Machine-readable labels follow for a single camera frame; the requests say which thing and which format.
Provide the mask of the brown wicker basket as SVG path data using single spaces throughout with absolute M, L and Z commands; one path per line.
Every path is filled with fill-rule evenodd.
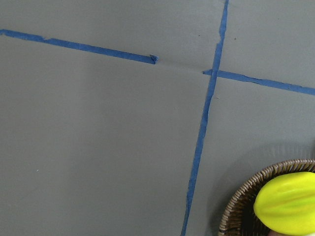
M 293 159 L 272 164 L 254 174 L 232 195 L 219 224 L 219 236 L 266 236 L 270 229 L 255 215 L 253 205 L 260 189 L 277 176 L 315 171 L 314 159 Z

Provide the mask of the yellow star fruit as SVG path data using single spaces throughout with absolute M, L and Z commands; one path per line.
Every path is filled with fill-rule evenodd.
M 289 236 L 315 232 L 315 174 L 298 172 L 268 181 L 253 205 L 257 218 L 270 230 Z

